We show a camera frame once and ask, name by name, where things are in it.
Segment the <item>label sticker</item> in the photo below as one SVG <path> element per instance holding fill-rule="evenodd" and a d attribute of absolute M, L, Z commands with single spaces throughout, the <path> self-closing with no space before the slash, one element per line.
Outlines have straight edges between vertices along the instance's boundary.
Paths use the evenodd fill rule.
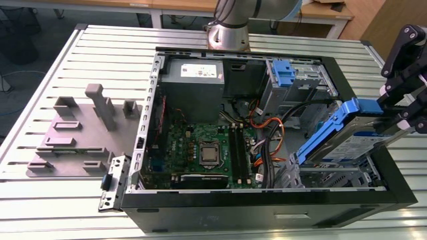
<path fill-rule="evenodd" d="M 309 219 L 306 214 L 274 214 L 276 219 Z"/>
<path fill-rule="evenodd" d="M 261 182 L 264 179 L 264 176 L 258 173 L 254 174 L 254 181 Z"/>
<path fill-rule="evenodd" d="M 385 141 L 392 134 L 377 134 L 359 131 L 324 156 L 324 162 L 348 162 L 365 154 L 377 143 Z"/>
<path fill-rule="evenodd" d="M 144 8 L 148 7 L 148 4 L 141 4 L 141 3 L 129 3 L 128 5 L 132 7 L 144 7 Z"/>
<path fill-rule="evenodd" d="M 216 78 L 216 65 L 182 64 L 180 76 L 189 78 Z"/>
<path fill-rule="evenodd" d="M 254 112 L 258 114 L 258 115 L 262 115 L 262 110 L 257 107 L 254 108 Z"/>

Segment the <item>ram slot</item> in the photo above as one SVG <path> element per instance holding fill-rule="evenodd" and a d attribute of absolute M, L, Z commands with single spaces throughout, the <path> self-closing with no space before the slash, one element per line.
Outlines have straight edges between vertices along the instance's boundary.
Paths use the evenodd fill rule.
<path fill-rule="evenodd" d="M 234 142 L 236 142 L 236 150 L 237 150 L 240 177 L 241 177 L 241 181 L 249 184 L 250 180 L 249 180 L 248 160 L 246 160 L 246 144 L 245 144 L 245 138 L 242 136 L 242 128 L 237 127 L 234 133 L 236 133 Z"/>
<path fill-rule="evenodd" d="M 238 157 L 237 157 L 237 145 L 236 145 L 236 128 L 228 128 L 228 143 L 229 143 L 229 156 L 230 156 L 230 171 L 232 171 L 232 181 L 241 183 L 241 174 L 238 167 Z"/>

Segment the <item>metal bracket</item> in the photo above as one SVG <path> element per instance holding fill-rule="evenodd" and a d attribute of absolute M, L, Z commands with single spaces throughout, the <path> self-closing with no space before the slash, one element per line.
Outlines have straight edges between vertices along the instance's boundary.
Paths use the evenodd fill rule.
<path fill-rule="evenodd" d="M 273 178 L 274 189 L 301 189 L 302 185 L 300 178 L 300 165 L 296 158 L 296 154 L 290 154 L 289 159 L 284 161 L 284 166 L 278 169 Z"/>
<path fill-rule="evenodd" d="M 120 209 L 124 190 L 126 186 L 126 177 L 130 167 L 130 159 L 122 155 L 110 161 L 108 174 L 101 180 L 100 188 L 102 189 L 97 211 L 122 212 Z"/>

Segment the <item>power supply label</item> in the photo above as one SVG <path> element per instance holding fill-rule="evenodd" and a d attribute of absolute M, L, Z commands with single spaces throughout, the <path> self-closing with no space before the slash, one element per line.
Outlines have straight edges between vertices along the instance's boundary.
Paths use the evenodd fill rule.
<path fill-rule="evenodd" d="M 182 64 L 180 66 L 180 76 L 189 78 L 216 78 L 216 65 Z"/>
<path fill-rule="evenodd" d="M 323 162 L 348 162 L 365 154 L 377 143 L 385 141 L 392 134 L 377 134 L 372 131 L 357 131 L 324 156 Z"/>

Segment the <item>aluminum extrusion table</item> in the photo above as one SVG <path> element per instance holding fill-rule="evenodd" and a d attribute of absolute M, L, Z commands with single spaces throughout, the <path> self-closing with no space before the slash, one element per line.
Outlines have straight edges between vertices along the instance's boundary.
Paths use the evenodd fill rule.
<path fill-rule="evenodd" d="M 104 96 L 144 105 L 154 47 L 205 48 L 201 31 L 80 25 L 0 147 L 0 239 L 130 238 L 145 234 L 124 213 L 97 213 L 100 178 L 40 179 L 25 176 L 26 163 L 56 115 L 58 96 L 89 103 L 89 83 Z M 384 84 L 383 60 L 359 41 L 249 35 L 253 52 L 333 57 L 360 98 L 376 99 Z M 412 134 L 388 147 L 419 203 L 379 213 L 340 229 L 197 232 L 153 235 L 174 239 L 294 240 L 427 238 L 427 137 Z"/>

